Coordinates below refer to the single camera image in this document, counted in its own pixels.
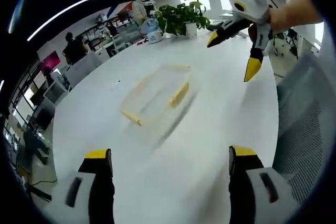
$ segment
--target gray mesh fabric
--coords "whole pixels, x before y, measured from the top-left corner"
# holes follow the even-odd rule
[[[293,196],[302,203],[334,144],[334,83],[323,63],[306,53],[277,86],[277,91],[279,133],[273,168],[288,181]]]

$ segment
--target potted plant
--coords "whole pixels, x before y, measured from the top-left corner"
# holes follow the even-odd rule
[[[163,32],[175,35],[196,36],[196,29],[206,28],[210,21],[204,17],[200,2],[191,2],[190,5],[179,4],[176,7],[163,5],[156,12],[159,27]]]

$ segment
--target white lab coat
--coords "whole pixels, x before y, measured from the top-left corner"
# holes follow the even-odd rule
[[[141,26],[142,23],[148,18],[146,9],[143,6],[142,1],[141,0],[133,1],[132,10],[133,10],[133,19],[135,20],[136,23],[138,23],[139,26]]]

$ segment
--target green leaves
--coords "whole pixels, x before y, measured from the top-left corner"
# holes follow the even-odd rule
[[[159,22],[159,27],[162,31],[169,34],[186,34],[186,23],[196,23],[197,28],[206,28],[210,21],[208,18],[204,17],[203,14],[206,11],[204,7],[204,12],[202,13],[200,2],[190,2],[190,5],[185,5],[185,3],[179,4],[176,7],[170,5],[163,5],[156,12],[156,18]]]

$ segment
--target white pot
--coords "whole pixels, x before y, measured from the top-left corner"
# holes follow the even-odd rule
[[[147,34],[148,41],[152,44],[162,40],[162,35],[159,31],[153,31]]]
[[[189,39],[197,37],[197,26],[196,23],[185,24],[186,35]]]

